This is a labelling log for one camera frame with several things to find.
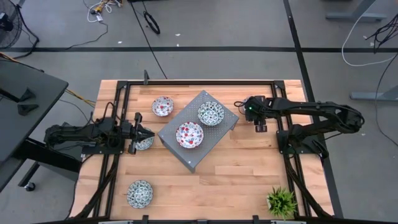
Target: black floor stripe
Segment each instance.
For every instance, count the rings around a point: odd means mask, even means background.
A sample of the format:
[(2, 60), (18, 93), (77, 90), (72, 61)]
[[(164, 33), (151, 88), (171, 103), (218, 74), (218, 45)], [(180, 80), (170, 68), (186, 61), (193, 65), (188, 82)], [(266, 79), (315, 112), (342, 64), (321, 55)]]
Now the black floor stripe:
[[(154, 52), (295, 52), (294, 47), (153, 47)], [(341, 48), (302, 47), (303, 53), (341, 53)], [(3, 52), (28, 52), (29, 47), (12, 47)], [(34, 52), (150, 52), (149, 47), (37, 47)], [(373, 53), (371, 48), (346, 48), (345, 53)], [(398, 48), (381, 48), (378, 53), (397, 53)]]
[[(292, 33), (293, 42), (294, 42), (295, 49), (296, 49), (298, 64), (300, 65), (301, 74), (303, 77), (305, 92), (307, 93), (308, 100), (314, 102), (315, 97), (313, 95), (310, 77), (308, 76), (307, 66), (305, 65), (303, 51), (302, 51), (302, 48), (300, 45), (299, 36), (297, 34), (296, 26), (294, 24), (294, 18), (293, 18), (292, 10), (290, 8), (289, 0), (284, 0), (284, 6), (285, 6), (285, 10), (286, 10), (287, 19), (289, 21), (290, 32)], [(313, 118), (314, 123), (320, 122), (320, 119), (318, 116), (313, 116), (312, 118)], [(331, 168), (330, 161), (329, 160), (323, 161), (322, 165), (325, 170), (326, 182), (328, 185), (328, 190), (329, 190), (329, 194), (330, 194), (332, 207), (333, 207), (333, 210), (335, 213), (335, 217), (343, 218), (343, 211), (341, 209), (341, 204), (340, 204), (340, 200), (338, 197), (337, 187), (336, 187), (336, 183), (335, 183), (335, 178), (333, 176), (333, 171)]]

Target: black desk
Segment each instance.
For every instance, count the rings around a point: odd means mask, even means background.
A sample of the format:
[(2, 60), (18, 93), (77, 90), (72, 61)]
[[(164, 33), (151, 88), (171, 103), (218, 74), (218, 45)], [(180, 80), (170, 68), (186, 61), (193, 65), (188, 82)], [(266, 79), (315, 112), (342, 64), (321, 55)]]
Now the black desk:
[[(0, 86), (2, 80), (3, 85), (7, 83), (7, 86), (4, 86), (7, 89), (29, 88), (35, 94), (35, 98), (20, 104), (34, 103), (39, 107), (28, 115), (21, 116), (17, 112), (17, 103), (6, 98), (0, 100), (0, 191), (26, 159), (78, 172), (81, 164), (79, 161), (49, 150), (43, 143), (29, 138), (62, 96), (68, 83), (25, 65), (0, 60)], [(24, 177), (23, 183), (34, 174), (39, 166), (37, 162)]]

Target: floor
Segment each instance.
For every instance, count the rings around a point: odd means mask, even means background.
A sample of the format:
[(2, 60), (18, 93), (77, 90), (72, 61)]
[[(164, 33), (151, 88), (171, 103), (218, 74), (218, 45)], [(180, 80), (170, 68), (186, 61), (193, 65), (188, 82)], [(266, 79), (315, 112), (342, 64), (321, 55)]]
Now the floor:
[[(87, 4), (97, 1), (85, 0)], [(325, 20), (328, 11), (350, 11), (359, 1), (290, 0), (292, 14), (302, 47), (339, 48), (352, 22)], [(265, 0), (164, 0), (147, 1), (147, 10), (156, 18), (162, 33), (155, 35), (144, 27), (154, 47), (287, 47), (294, 48), (289, 23), (282, 1)], [(134, 3), (138, 11), (141, 3)], [(371, 35), (392, 19), (398, 8), (395, 0), (376, 1), (369, 12), (384, 13), (385, 21), (358, 24), (347, 48), (369, 48)], [(86, 21), (86, 7), (81, 0), (36, 0), (22, 5), (22, 14), (29, 28), (40, 37), (40, 48), (62, 50), (73, 44), (96, 39), (105, 26)], [(87, 99), (95, 100), (102, 79), (142, 78), (147, 70), (152, 79), (163, 78), (152, 54), (128, 47), (147, 47), (145, 38), (128, 4), (103, 14), (109, 31), (99, 41), (81, 47), (97, 47), (91, 52), (82, 48), (71, 52), (34, 52), (21, 61), (66, 80), (69, 88)], [(29, 47), (25, 33), (15, 44)], [(398, 47), (398, 39), (386, 47)], [(20, 53), (8, 52), (11, 56)], [(291, 52), (275, 51), (173, 51), (156, 52), (168, 78), (263, 78), (302, 79), (299, 61)], [(351, 63), (366, 63), (391, 57), (391, 53), (349, 53)], [(331, 166), (345, 218), (397, 222), (398, 148), (378, 130), (374, 102), (353, 101), (351, 91), (374, 91), (386, 63), (367, 67), (350, 67), (341, 54), (303, 53), (308, 76), (316, 100), (348, 104), (360, 110), (366, 124), (356, 134), (345, 134), (327, 141)], [(398, 82), (392, 63), (381, 83), (381, 91)], [(90, 107), (71, 98), (85, 114)], [(379, 102), (379, 122), (382, 129), (398, 141), (398, 108), (394, 103)], [(58, 102), (39, 124), (31, 137), (41, 140), (44, 130), (64, 121), (72, 125), (85, 122), (80, 112)], [(35, 192), (16, 187), (32, 161), (26, 162), (0, 194), (0, 217), (6, 223), (35, 223), (61, 220), (68, 214), (72, 202), (74, 181), (41, 167), (33, 176)]]

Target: fan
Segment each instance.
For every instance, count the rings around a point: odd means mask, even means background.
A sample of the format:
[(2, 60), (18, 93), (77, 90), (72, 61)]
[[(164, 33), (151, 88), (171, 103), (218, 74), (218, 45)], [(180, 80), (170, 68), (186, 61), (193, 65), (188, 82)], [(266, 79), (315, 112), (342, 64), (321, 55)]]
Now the fan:
[(15, 5), (10, 0), (0, 0), (0, 50), (12, 47), (17, 42), (21, 31), (24, 31), (22, 25), (36, 38), (36, 41), (32, 43), (33, 46), (29, 52), (15, 58), (30, 55), (36, 48), (39, 38), (26, 26), (19, 5)]

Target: floral pattern bowl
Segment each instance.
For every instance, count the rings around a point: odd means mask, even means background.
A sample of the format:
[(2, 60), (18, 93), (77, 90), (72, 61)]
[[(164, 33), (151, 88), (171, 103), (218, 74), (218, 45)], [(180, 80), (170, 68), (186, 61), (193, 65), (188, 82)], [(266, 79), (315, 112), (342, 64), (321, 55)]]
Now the floral pattern bowl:
[(154, 139), (155, 139), (155, 137), (150, 137), (150, 138), (142, 140), (141, 142), (137, 142), (136, 149), (140, 150), (140, 151), (148, 149), (154, 143)]
[(180, 146), (191, 149), (200, 145), (203, 140), (203, 130), (195, 122), (181, 124), (175, 132), (175, 137)]
[(127, 202), (133, 208), (145, 208), (154, 196), (150, 183), (137, 180), (127, 190)]
[(198, 110), (199, 120), (209, 126), (220, 124), (224, 119), (223, 106), (216, 102), (206, 102), (200, 105)]
[(152, 103), (152, 111), (157, 116), (167, 116), (173, 109), (173, 100), (167, 96), (160, 96)]

